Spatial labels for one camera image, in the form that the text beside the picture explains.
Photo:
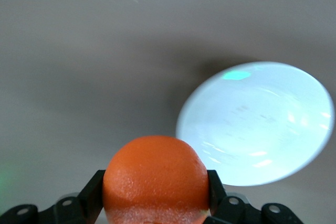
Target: oval white plate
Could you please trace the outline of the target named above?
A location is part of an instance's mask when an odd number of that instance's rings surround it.
[[[252,186],[305,167],[333,123],[332,100],[314,77],[283,63],[253,62],[201,84],[181,110],[176,137],[224,184]]]

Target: orange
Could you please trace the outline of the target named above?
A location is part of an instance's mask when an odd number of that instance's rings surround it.
[[[207,170],[185,142],[144,136],[112,158],[103,178],[109,223],[202,223],[209,209]]]

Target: gray surface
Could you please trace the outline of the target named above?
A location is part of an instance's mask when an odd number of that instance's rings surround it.
[[[174,135],[188,93],[235,63],[289,63],[335,98],[335,2],[0,0],[0,211],[45,209],[129,140]],[[297,174],[227,189],[333,223],[335,157],[333,135]]]

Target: round object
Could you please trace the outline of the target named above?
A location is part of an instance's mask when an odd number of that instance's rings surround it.
[[[305,167],[333,123],[330,95],[314,77],[283,63],[252,62],[201,84],[180,112],[176,136],[224,184],[253,186]]]
[[[203,223],[209,209],[207,170],[185,142],[137,138],[112,158],[103,178],[110,223]]]

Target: green light spot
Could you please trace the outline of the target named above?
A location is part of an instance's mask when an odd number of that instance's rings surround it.
[[[222,79],[224,80],[243,80],[251,75],[250,72],[232,70],[228,73],[223,74]]]

